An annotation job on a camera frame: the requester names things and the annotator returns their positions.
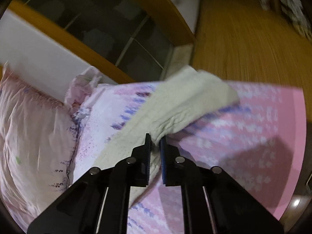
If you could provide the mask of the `pink floral bed sheet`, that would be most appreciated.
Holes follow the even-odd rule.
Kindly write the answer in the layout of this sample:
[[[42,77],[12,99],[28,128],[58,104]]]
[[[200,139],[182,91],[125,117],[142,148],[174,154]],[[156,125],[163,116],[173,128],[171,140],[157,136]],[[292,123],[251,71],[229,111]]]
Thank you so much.
[[[157,82],[100,84],[92,91],[72,87],[81,129],[71,181],[94,165],[111,137],[119,132],[152,94]],[[306,144],[306,110],[300,88],[230,82],[240,103],[207,114],[168,143],[199,166],[220,166],[277,219],[291,201]]]

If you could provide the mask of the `white wooden headboard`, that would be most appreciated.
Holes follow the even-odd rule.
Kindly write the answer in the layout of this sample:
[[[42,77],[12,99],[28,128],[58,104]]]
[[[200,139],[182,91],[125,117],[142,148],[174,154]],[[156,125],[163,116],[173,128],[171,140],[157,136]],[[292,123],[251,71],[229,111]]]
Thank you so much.
[[[28,5],[10,0],[1,7],[1,63],[18,75],[63,100],[71,80],[91,66],[106,83],[134,80],[114,64]]]

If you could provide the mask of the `cream knit sweater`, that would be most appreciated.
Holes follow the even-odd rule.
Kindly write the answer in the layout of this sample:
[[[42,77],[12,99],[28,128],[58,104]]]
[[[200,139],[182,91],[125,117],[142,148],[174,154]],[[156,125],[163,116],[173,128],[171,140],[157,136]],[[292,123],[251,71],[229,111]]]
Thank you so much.
[[[207,113],[239,101],[237,92],[217,76],[184,66],[161,82],[134,116],[117,132],[94,161],[101,169],[131,155],[150,134],[154,144]]]

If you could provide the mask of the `dark wooden wardrobe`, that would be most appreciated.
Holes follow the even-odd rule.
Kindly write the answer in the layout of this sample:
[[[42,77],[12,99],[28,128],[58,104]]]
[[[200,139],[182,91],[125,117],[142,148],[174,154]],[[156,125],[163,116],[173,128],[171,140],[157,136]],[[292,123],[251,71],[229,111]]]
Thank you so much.
[[[21,0],[136,81],[163,77],[192,42],[200,0]]]

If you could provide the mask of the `pink floral pillow right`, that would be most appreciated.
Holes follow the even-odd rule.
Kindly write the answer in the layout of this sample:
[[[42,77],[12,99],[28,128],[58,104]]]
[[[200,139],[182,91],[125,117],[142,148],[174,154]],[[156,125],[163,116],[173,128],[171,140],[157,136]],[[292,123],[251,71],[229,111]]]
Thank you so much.
[[[25,82],[8,63],[1,78],[1,201],[16,224],[30,223],[85,172],[78,155],[90,109],[82,109],[101,80],[90,67],[61,102]]]

